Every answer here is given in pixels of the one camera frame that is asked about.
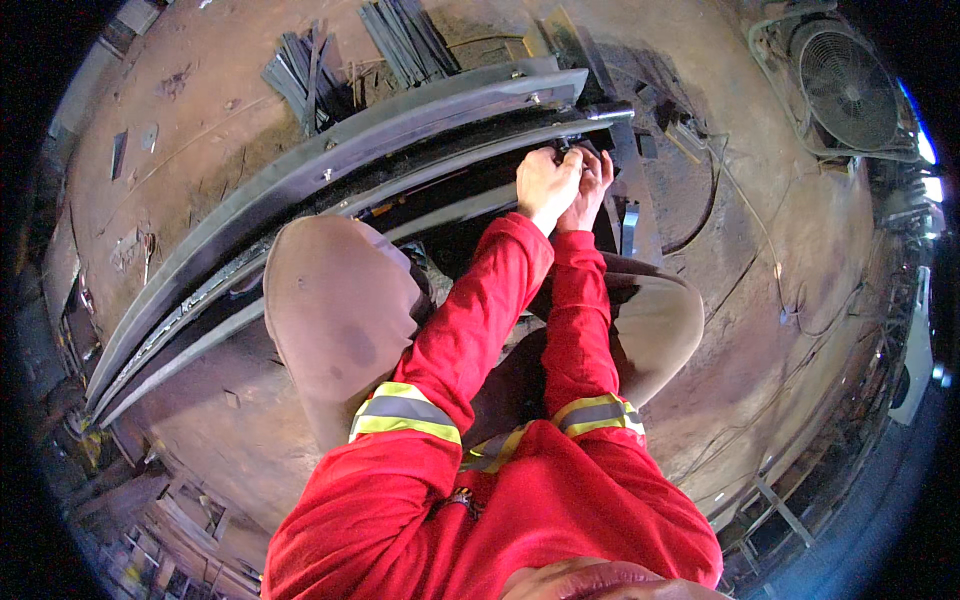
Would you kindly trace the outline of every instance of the hand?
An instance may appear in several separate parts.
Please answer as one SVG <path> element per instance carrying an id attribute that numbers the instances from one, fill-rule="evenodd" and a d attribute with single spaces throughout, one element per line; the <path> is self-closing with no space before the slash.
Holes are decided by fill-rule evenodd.
<path id="1" fill-rule="evenodd" d="M 516 211 L 533 221 L 544 237 L 577 197 L 585 152 L 571 148 L 558 167 L 553 161 L 557 151 L 540 148 L 516 168 Z"/>
<path id="2" fill-rule="evenodd" d="M 580 177 L 580 192 L 573 204 L 557 220 L 557 231 L 591 231 L 596 221 L 600 204 L 607 188 L 613 183 L 613 161 L 607 151 L 603 151 L 603 165 L 600 159 L 588 150 L 583 150 L 584 174 Z"/>

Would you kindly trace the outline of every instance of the lips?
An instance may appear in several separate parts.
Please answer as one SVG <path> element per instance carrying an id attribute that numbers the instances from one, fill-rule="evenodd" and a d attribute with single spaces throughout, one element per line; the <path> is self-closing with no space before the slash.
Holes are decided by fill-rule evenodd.
<path id="1" fill-rule="evenodd" d="M 596 594 L 642 582 L 662 581 L 648 568 L 633 563 L 591 564 L 566 573 L 555 582 L 558 600 L 589 600 Z"/>

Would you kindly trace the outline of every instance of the red sweatshirt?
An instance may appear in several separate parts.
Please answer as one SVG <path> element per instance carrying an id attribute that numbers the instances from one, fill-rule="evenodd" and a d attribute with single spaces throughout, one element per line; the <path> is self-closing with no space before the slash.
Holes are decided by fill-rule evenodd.
<path id="1" fill-rule="evenodd" d="M 470 399 L 551 266 L 551 420 L 464 451 Z M 494 221 L 393 382 L 358 411 L 351 442 L 323 457 L 280 524 L 263 596 L 496 598 L 517 569 L 579 556 L 714 588 L 716 537 L 614 395 L 604 271 L 592 233 L 551 248 L 524 217 Z"/>

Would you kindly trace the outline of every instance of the floor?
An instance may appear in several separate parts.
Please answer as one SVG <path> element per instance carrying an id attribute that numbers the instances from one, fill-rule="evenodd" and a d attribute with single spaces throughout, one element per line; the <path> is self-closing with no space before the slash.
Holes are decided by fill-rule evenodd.
<path id="1" fill-rule="evenodd" d="M 335 34 L 340 64 L 376 58 L 358 5 L 214 0 L 201 10 L 196 1 L 177 2 L 134 42 L 74 154 L 67 184 L 105 336 L 143 283 L 142 264 L 134 261 L 125 273 L 110 264 L 117 240 L 135 227 L 151 231 L 161 261 L 225 194 L 295 146 L 296 119 L 260 70 L 282 32 L 305 30 L 314 18 L 325 19 Z M 522 34 L 531 17 L 545 17 L 556 3 L 424 6 L 454 42 Z M 847 385 L 837 384 L 847 359 L 872 351 L 857 343 L 869 323 L 845 318 L 875 246 L 869 186 L 862 171 L 822 170 L 800 148 L 746 49 L 746 27 L 759 18 L 753 4 L 567 0 L 564 6 L 619 82 L 634 77 L 638 64 L 659 65 L 654 75 L 663 85 L 683 94 L 712 133 L 729 135 L 725 157 L 776 249 L 779 267 L 755 218 L 722 179 L 707 226 L 666 257 L 667 267 L 703 294 L 707 328 L 689 364 L 644 409 L 649 447 L 663 473 L 720 528 L 750 475 L 767 468 L 776 476 L 804 448 L 824 417 L 831 397 L 825 393 Z M 497 40 L 457 52 L 468 53 L 464 63 L 507 59 Z M 188 78 L 176 100 L 155 94 L 161 80 L 184 70 Z M 140 137 L 154 122 L 159 135 L 151 153 L 141 149 Z M 107 149 L 123 130 L 130 133 L 123 173 L 111 182 Z M 725 138 L 716 139 L 722 146 Z M 660 232 L 666 241 L 682 240 L 704 212 L 709 166 L 693 165 L 663 138 L 658 149 L 647 176 Z M 796 317 L 781 319 L 777 271 L 783 302 L 792 308 L 805 299 L 799 315 L 805 331 L 819 332 L 841 315 L 827 335 L 804 335 Z M 123 425 L 162 440 L 265 532 L 296 503 L 320 458 L 289 377 L 271 358 L 263 325 L 251 325 L 145 397 Z M 860 363 L 852 361 L 852 369 Z"/>

